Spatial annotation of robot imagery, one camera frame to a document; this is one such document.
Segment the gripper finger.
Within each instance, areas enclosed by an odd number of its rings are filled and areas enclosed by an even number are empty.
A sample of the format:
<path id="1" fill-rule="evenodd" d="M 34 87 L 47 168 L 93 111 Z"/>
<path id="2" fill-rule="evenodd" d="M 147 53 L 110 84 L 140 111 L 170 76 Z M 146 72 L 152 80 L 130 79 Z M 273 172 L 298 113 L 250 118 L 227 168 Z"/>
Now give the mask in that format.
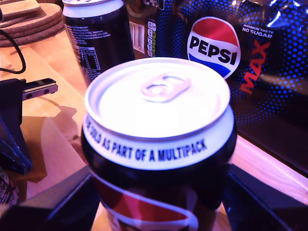
<path id="1" fill-rule="evenodd" d="M 0 166 L 18 174 L 33 166 L 20 128 L 25 83 L 16 78 L 0 82 Z"/>
<path id="2" fill-rule="evenodd" d="M 308 206 L 230 165 L 223 206 L 233 231 L 306 231 Z"/>
<path id="3" fill-rule="evenodd" d="M 5 209 L 2 231 L 89 231 L 99 206 L 90 169 L 84 167 L 36 196 Z"/>

